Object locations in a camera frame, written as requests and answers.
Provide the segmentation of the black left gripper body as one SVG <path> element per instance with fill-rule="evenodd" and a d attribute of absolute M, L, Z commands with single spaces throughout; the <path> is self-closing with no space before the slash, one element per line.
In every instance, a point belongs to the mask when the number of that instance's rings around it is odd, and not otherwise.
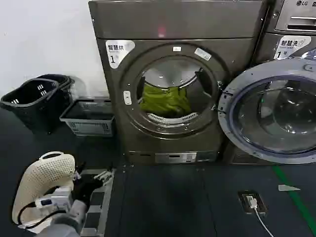
<path fill-rule="evenodd" d="M 73 200 L 80 200 L 85 205 L 90 205 L 92 193 L 99 188 L 99 179 L 95 179 L 92 175 L 81 175 L 80 179 L 74 182 L 74 190 L 72 191 Z"/>

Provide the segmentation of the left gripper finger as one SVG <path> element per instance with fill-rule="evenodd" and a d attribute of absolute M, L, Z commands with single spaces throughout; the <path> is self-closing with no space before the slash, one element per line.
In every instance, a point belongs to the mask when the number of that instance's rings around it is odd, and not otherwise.
<path fill-rule="evenodd" d="M 86 166 L 85 161 L 75 166 L 73 180 L 78 180 L 81 178 L 81 173 L 84 170 L 85 166 Z"/>
<path fill-rule="evenodd" d="M 94 176 L 95 180 L 102 182 L 102 185 L 105 186 L 109 184 L 114 177 L 115 169 L 106 169 L 101 173 Z"/>

